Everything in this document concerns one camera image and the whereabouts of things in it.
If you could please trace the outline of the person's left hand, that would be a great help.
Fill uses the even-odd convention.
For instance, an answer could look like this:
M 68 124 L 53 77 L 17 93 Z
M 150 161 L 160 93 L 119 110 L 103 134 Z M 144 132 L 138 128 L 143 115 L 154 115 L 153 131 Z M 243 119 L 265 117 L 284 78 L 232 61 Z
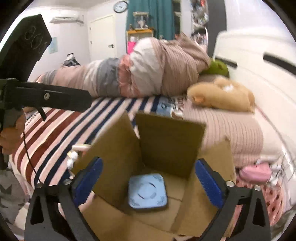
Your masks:
M 1 132 L 1 147 L 4 155 L 11 155 L 18 148 L 21 142 L 21 134 L 25 129 L 26 116 L 21 111 L 20 117 L 16 120 L 13 127 L 4 128 Z

